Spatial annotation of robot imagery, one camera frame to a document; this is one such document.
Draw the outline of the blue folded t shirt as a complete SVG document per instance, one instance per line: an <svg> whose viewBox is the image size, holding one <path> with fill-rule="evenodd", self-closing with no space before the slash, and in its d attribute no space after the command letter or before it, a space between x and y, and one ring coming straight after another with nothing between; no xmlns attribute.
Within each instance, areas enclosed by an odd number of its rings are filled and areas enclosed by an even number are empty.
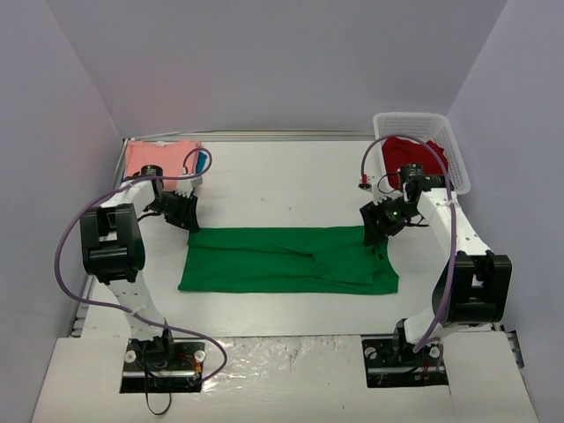
<svg viewBox="0 0 564 423"><path fill-rule="evenodd" d="M197 161L196 161L196 165L195 165L195 172L197 174L201 174L204 172L204 170L207 168L207 166L210 164L210 154L207 152L203 152L203 151L199 151L197 153Z"/></svg>

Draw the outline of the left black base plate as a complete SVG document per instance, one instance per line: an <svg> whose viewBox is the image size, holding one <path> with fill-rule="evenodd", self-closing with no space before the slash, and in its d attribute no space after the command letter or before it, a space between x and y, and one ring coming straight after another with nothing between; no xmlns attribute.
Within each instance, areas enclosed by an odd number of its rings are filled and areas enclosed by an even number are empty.
<svg viewBox="0 0 564 423"><path fill-rule="evenodd" d="M124 354L120 393L199 393L205 358L200 339L174 341L165 356L143 353L131 340Z"/></svg>

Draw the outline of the green t shirt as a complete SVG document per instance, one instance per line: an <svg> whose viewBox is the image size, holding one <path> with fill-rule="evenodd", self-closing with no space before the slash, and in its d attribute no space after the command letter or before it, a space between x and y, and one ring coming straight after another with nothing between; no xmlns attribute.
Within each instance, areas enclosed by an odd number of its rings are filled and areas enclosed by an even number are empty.
<svg viewBox="0 0 564 423"><path fill-rule="evenodd" d="M396 293L387 245L360 226L204 228L189 236L185 293Z"/></svg>

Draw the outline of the red t shirt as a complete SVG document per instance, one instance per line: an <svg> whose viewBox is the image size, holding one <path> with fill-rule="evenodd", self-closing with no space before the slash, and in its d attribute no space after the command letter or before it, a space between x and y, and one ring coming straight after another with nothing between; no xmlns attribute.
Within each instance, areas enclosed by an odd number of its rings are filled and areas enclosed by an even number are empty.
<svg viewBox="0 0 564 423"><path fill-rule="evenodd" d="M399 188L397 170L409 164L419 164L425 174L442 174L436 157L423 145L401 137L390 137L382 145L382 156L388 184Z"/></svg>

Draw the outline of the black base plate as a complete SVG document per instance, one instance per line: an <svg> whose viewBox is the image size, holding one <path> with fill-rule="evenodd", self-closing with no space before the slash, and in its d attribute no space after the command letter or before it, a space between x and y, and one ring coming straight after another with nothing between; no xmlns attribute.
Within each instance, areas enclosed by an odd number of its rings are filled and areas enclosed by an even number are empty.
<svg viewBox="0 0 564 423"><path fill-rule="evenodd" d="M436 343L414 353L412 347L396 347L391 335L361 338L367 387L370 389L448 386L449 379Z"/></svg>
<svg viewBox="0 0 564 423"><path fill-rule="evenodd" d="M120 393L199 393L205 358L200 339L174 341L165 356L143 353L131 340L124 354Z"/></svg>

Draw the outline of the white plastic basket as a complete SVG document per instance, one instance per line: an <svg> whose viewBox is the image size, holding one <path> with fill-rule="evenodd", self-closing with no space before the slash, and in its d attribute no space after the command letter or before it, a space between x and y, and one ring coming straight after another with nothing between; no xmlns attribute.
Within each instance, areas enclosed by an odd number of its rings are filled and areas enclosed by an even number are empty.
<svg viewBox="0 0 564 423"><path fill-rule="evenodd" d="M471 182L456 136L444 115L420 112L385 112L373 118L375 137L403 134L422 141L433 141L443 149L449 164L449 178L458 196L467 194Z"/></svg>

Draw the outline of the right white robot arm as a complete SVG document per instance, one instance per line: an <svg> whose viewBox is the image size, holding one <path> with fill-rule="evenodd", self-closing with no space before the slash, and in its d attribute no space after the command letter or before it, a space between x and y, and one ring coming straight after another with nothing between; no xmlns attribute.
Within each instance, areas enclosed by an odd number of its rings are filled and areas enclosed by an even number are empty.
<svg viewBox="0 0 564 423"><path fill-rule="evenodd" d="M423 347L466 327L501 321L508 298L512 263L482 241L464 214L446 175L424 173L410 164L397 172L399 197L384 197L360 208L363 242L379 246L423 218L444 255L445 267L431 301L422 312L404 319L402 335L392 339L393 358L414 362Z"/></svg>

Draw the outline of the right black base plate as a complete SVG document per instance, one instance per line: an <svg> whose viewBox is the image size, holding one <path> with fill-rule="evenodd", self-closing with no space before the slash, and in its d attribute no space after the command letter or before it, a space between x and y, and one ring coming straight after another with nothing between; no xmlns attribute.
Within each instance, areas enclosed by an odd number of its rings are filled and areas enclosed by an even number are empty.
<svg viewBox="0 0 564 423"><path fill-rule="evenodd" d="M370 389L448 386L449 379L436 343L414 353L412 347L396 347L391 335L361 338L367 387Z"/></svg>

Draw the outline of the pink folded t shirt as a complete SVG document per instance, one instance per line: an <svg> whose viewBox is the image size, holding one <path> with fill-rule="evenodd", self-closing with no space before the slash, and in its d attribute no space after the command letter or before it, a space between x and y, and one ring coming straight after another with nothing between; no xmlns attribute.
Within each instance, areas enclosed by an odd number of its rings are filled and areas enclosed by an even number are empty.
<svg viewBox="0 0 564 423"><path fill-rule="evenodd" d="M173 143L151 143L143 140L131 140L125 152L125 170L122 181L126 181L134 174L140 174L141 168L148 165L160 167L165 176L181 176L183 169L188 174L195 174L197 153L192 153L186 163L185 157L202 143L181 140Z"/></svg>

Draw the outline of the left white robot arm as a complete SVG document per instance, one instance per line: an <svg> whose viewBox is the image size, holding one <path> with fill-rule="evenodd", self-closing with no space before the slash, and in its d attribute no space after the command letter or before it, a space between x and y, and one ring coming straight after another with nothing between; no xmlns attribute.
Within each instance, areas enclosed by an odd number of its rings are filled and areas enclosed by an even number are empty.
<svg viewBox="0 0 564 423"><path fill-rule="evenodd" d="M138 220L150 211L172 226L198 232L194 190L202 184L200 176L185 173L175 189L166 190L162 175L161 167L142 167L79 220L86 272L117 299L130 326L131 349L139 355L145 353L157 368L172 366L178 348L145 283L146 253Z"/></svg>

